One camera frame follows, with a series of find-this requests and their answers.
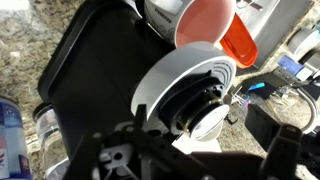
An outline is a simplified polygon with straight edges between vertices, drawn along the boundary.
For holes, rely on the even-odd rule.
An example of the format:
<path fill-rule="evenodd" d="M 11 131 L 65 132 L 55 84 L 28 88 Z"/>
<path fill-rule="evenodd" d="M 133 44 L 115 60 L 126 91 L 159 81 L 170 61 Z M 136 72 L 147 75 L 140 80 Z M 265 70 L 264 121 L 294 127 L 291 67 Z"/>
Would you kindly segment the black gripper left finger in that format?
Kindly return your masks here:
<path fill-rule="evenodd" d="M 141 129 L 143 127 L 144 122 L 146 121 L 146 118 L 147 118 L 146 105 L 140 104 L 136 110 L 134 127 L 136 129 Z"/>

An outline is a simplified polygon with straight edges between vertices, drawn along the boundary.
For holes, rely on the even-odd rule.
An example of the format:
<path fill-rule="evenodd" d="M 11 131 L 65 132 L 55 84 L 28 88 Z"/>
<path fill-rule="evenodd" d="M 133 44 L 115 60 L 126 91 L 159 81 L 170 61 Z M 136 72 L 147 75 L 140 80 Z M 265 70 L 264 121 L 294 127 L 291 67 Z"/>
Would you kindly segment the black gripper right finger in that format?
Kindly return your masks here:
<path fill-rule="evenodd" d="M 245 127 L 259 145 L 267 151 L 280 125 L 258 105 L 250 104 L 245 118 Z"/>

